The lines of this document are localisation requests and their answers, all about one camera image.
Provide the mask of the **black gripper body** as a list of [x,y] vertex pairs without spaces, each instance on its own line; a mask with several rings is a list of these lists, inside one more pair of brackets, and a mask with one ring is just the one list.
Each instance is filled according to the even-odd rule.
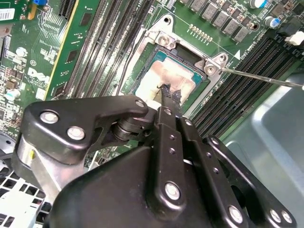
[[165,221],[146,199],[151,149],[132,149],[76,178],[57,196],[51,210],[53,228],[228,228],[229,215],[215,209],[203,193],[192,165],[184,163],[187,204],[175,219]]

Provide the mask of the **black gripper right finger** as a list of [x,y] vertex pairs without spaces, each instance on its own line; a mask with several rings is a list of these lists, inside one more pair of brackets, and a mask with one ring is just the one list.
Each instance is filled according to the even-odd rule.
[[201,138],[177,104],[185,159],[192,162],[209,219],[215,228],[295,228],[291,212],[224,145]]

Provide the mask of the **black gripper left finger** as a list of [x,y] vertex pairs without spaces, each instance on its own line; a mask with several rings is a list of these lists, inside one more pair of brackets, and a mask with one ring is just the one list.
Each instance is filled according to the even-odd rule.
[[22,117],[15,155],[20,175],[53,204],[76,178],[132,149],[151,149],[147,203],[155,214],[181,214],[187,200],[182,135],[177,127],[181,93],[161,87],[154,110],[134,95],[35,102]]

